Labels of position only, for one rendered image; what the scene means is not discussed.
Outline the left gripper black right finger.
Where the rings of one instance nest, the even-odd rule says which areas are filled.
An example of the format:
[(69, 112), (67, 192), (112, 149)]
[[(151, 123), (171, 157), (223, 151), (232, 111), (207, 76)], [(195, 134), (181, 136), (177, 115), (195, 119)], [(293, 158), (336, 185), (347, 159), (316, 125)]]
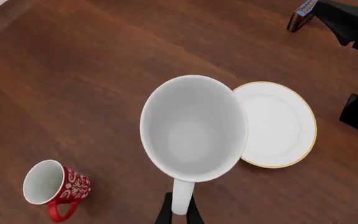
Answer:
[(194, 197), (190, 200), (186, 214), (186, 224), (204, 224), (204, 221), (197, 209)]

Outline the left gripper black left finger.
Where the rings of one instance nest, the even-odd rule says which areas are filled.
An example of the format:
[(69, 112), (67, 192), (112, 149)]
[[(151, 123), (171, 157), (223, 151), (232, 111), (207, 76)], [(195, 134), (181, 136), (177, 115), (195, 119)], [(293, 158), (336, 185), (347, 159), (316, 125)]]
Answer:
[(154, 224), (172, 224), (172, 193), (167, 192)]

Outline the white plate with gold rim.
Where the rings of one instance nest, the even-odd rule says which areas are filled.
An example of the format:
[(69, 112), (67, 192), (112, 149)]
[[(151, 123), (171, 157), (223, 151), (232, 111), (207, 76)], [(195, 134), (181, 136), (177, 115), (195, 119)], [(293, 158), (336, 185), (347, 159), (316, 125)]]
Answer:
[(248, 118), (243, 161), (280, 169), (300, 162), (311, 152), (317, 138), (316, 118), (296, 91), (274, 82), (250, 82), (234, 93)]

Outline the red mug with white pattern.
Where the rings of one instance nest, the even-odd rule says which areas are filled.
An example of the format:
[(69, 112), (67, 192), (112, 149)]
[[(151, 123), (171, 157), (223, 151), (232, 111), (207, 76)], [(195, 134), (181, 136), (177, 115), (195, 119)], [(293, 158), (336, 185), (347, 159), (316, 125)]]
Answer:
[(46, 205), (53, 222), (69, 219), (91, 192), (90, 179), (56, 160), (44, 160), (28, 171), (23, 196), (32, 205)]

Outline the printed food box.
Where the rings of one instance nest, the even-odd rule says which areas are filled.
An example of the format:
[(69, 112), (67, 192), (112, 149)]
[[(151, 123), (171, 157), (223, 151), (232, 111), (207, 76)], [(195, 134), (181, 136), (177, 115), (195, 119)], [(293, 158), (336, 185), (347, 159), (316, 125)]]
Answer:
[(293, 12), (290, 21), (288, 22), (287, 30), (295, 33), (307, 22), (309, 22), (314, 17), (314, 14), (311, 11), (317, 1), (318, 0), (307, 0), (300, 7), (298, 7), (298, 9)]

